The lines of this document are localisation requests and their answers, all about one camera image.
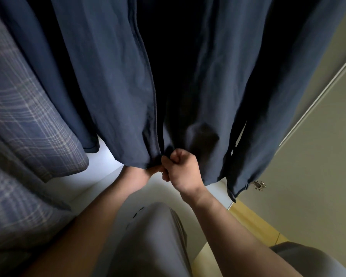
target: person's right hand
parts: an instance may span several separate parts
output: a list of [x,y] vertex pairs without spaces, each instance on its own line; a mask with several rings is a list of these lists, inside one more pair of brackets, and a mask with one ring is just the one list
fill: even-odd
[[161,163],[165,168],[163,180],[171,181],[172,185],[181,194],[182,199],[188,204],[196,201],[207,192],[207,188],[201,179],[196,157],[184,149],[175,149],[171,159],[165,155],[161,157]]

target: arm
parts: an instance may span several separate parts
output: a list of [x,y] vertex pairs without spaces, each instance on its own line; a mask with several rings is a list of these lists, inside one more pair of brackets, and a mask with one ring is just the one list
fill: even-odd
[[118,178],[73,222],[23,276],[90,276],[119,208],[159,170],[123,167]]
[[300,277],[280,256],[266,247],[207,190],[195,156],[176,149],[171,160],[162,157],[163,179],[171,181],[193,209],[224,277]]

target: closet door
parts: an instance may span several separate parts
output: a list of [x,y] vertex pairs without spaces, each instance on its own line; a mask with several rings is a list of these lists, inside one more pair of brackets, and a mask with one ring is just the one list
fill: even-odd
[[239,200],[290,241],[346,267],[346,67]]

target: wooden floor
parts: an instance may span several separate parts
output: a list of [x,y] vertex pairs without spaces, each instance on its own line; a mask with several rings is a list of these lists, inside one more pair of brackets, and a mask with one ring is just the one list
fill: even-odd
[[[237,200],[237,203],[232,204],[229,212],[268,247],[288,241],[286,237],[247,208],[241,201]],[[191,267],[194,277],[222,276],[208,243],[200,251]]]

